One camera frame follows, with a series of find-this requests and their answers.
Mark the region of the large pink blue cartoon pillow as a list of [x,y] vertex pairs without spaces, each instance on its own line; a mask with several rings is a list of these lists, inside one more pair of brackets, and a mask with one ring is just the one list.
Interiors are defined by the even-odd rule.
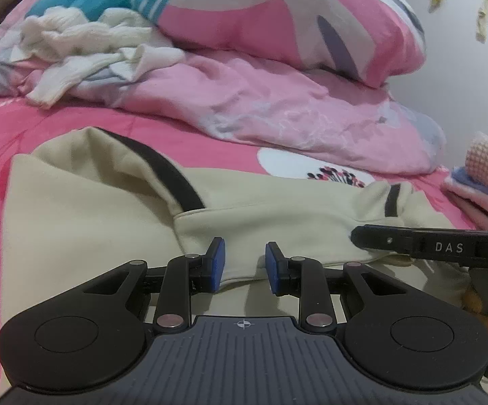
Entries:
[[190,48],[327,67],[372,88],[426,59],[423,28],[406,0],[39,0],[31,14],[53,6],[78,8],[91,21],[128,8]]

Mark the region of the stack of folded clothes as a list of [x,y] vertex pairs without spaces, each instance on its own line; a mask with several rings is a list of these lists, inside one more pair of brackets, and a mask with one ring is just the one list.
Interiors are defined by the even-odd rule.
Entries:
[[440,184],[445,195],[479,230],[488,231],[488,186],[473,178],[465,166],[452,169]]

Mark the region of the pink magenta floral bed blanket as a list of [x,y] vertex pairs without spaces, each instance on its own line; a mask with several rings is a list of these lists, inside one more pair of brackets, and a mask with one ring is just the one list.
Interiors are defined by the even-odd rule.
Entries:
[[[0,99],[0,240],[10,159],[87,125],[97,125],[131,137],[188,167],[219,167],[282,178],[308,178],[318,174],[322,166],[320,160],[285,150],[215,140],[181,121],[168,118],[135,115],[82,103],[70,103],[45,112],[19,98]],[[0,369],[0,393],[6,388]]]

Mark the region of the light pink quilt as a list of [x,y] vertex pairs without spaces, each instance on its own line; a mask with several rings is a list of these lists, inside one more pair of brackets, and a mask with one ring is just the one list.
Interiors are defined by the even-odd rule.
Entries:
[[[0,97],[22,97],[50,66],[38,58],[12,62],[21,41],[23,0],[0,25]],[[427,174],[446,139],[429,116],[328,71],[222,50],[186,52],[183,61],[135,82],[105,68],[62,99],[166,117],[218,140],[276,146],[325,162],[382,174]]]

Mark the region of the beige zip hoodie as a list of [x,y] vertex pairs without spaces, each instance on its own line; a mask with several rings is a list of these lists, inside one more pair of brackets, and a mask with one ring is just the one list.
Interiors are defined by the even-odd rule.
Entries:
[[[408,184],[355,188],[182,168],[100,128],[14,156],[1,253],[3,404],[487,404],[488,336],[460,308],[371,267],[377,223],[448,226]],[[192,324],[157,332],[168,262],[226,263]],[[337,328],[299,328],[271,293],[266,245],[338,271]]]

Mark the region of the crumpled white cloth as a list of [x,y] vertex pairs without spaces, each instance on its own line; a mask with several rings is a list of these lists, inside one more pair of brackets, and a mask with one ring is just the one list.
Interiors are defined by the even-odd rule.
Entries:
[[110,7],[96,21],[76,7],[54,6],[21,24],[21,41],[12,62],[38,58],[50,66],[26,98],[50,108],[68,90],[108,68],[124,81],[135,82],[149,71],[171,67],[185,53],[139,13]]

